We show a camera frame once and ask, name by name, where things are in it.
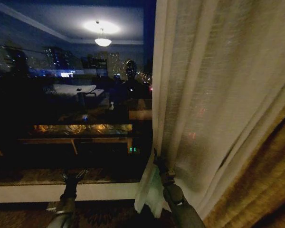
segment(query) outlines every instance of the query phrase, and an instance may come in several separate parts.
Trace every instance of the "ceiling light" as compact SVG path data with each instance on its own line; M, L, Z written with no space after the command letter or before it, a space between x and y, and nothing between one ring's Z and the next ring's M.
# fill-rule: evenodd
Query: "ceiling light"
M96 44L98 44L99 46L102 46L102 47L107 47L112 43L111 40L104 39L104 38L97 38L97 39L95 39L95 42L96 42Z
M113 34L119 31L119 28L116 25L102 20L97 21L96 23L95 21L89 21L84 24L84 27L95 33L98 33L100 29L104 29L107 34Z

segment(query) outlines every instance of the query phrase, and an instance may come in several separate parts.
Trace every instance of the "lamp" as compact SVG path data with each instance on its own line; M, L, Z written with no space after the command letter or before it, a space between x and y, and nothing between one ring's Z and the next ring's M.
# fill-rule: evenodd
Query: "lamp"
M99 46L107 47L112 43L112 41L105 37L104 29L100 28L99 38L95 39L95 43Z

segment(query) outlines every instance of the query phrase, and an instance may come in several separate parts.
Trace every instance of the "white bedding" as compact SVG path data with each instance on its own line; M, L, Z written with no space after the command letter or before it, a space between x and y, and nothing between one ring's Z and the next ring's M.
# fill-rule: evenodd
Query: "white bedding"
M66 85L66 84L53 84L54 90L58 95L62 96L77 96L77 93L90 93L95 90L96 85Z

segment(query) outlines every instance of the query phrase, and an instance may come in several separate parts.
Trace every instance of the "bed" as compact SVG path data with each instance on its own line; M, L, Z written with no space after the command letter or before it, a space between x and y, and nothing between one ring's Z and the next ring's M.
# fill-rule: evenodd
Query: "bed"
M104 93L103 89L96 89L96 85L67 85L53 84L50 88L44 88L47 95L54 95L68 101L79 102L85 106L85 97L99 97Z

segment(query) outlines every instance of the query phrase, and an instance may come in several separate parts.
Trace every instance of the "building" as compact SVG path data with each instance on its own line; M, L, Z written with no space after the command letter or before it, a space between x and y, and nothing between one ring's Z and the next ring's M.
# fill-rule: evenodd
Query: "building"
M57 70L70 69L69 55L70 52L64 51L59 47L46 47L45 53L47 55L50 65Z

